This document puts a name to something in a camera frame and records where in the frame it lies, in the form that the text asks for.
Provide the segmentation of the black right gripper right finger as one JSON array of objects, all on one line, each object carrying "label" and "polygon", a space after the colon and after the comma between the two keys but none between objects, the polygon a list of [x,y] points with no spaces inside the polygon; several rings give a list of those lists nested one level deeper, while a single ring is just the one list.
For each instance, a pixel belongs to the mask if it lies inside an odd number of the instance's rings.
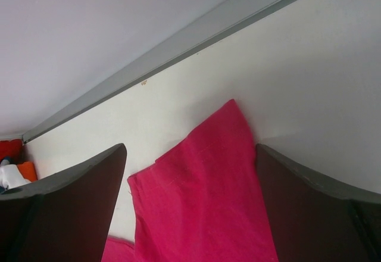
[{"label": "black right gripper right finger", "polygon": [[380,261],[380,194],[256,146],[279,261]]}]

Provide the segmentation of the crimson pink t-shirt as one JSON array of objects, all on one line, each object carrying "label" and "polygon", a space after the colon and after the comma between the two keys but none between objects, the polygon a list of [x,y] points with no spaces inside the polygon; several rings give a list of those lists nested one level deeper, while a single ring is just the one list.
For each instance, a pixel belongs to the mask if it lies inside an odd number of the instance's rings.
[{"label": "crimson pink t-shirt", "polygon": [[103,261],[277,261],[251,129],[226,102],[155,163],[128,177],[133,242]]}]

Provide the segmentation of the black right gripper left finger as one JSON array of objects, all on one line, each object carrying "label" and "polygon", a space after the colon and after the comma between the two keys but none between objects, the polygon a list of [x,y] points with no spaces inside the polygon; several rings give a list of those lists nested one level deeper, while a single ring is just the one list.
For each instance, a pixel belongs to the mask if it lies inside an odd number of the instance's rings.
[{"label": "black right gripper left finger", "polygon": [[126,165],[117,144],[1,194],[1,261],[101,261]]}]

